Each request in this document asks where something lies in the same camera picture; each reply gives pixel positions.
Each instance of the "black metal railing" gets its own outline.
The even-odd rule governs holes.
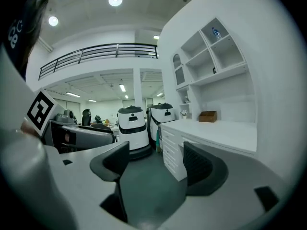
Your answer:
[[[120,43],[82,48],[65,54],[40,68],[38,80],[67,66],[93,58],[142,57],[158,59],[157,46],[151,44]]]

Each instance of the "brown box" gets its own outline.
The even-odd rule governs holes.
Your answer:
[[[199,116],[199,121],[200,122],[210,122],[214,123],[217,119],[216,116],[216,111],[211,111],[211,112],[201,112]]]

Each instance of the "round ceiling light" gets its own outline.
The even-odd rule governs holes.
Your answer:
[[[49,18],[49,24],[50,24],[51,26],[56,26],[58,23],[59,23],[59,20],[57,19],[57,17],[51,16],[51,17]]]
[[[109,4],[114,7],[121,5],[122,2],[123,0],[109,0]]]

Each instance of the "plastic bottle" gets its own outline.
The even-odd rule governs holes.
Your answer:
[[[213,32],[213,35],[216,37],[217,41],[219,41],[219,40],[222,39],[221,34],[220,34],[219,31],[216,30],[214,27],[212,27],[212,32]]]

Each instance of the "recessed light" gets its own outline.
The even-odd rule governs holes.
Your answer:
[[[81,96],[79,96],[79,95],[77,95],[77,94],[73,94],[73,93],[70,93],[70,92],[66,92],[66,94],[69,94],[69,95],[71,95],[71,96],[73,96],[73,97],[81,97]]]
[[[59,20],[57,19],[57,17],[51,16],[51,17],[49,18],[49,24],[50,24],[51,26],[56,26],[58,23],[59,23]]]
[[[114,7],[121,5],[122,2],[123,0],[109,0],[109,4]]]
[[[121,91],[126,92],[125,86],[123,84],[120,84],[119,86],[121,88]]]

